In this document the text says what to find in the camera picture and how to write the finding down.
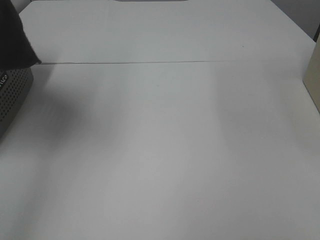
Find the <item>dark navy towel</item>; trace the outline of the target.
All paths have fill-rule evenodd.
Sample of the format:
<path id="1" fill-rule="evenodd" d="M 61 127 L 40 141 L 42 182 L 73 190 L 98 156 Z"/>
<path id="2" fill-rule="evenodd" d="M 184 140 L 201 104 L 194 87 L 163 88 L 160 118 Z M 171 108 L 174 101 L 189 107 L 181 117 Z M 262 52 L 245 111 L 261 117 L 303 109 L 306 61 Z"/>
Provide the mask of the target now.
<path id="1" fill-rule="evenodd" d="M 30 68 L 41 64 L 29 42 L 21 18 L 10 0 L 0 2 L 0 69 Z"/>

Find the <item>grey perforated basket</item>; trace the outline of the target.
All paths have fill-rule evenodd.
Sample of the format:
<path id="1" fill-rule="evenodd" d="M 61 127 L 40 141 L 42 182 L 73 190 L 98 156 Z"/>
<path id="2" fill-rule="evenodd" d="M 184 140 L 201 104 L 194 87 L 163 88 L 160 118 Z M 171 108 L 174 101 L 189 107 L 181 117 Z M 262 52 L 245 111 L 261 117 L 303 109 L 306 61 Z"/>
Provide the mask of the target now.
<path id="1" fill-rule="evenodd" d="M 30 68 L 0 72 L 0 135 L 8 130 L 34 81 Z"/>

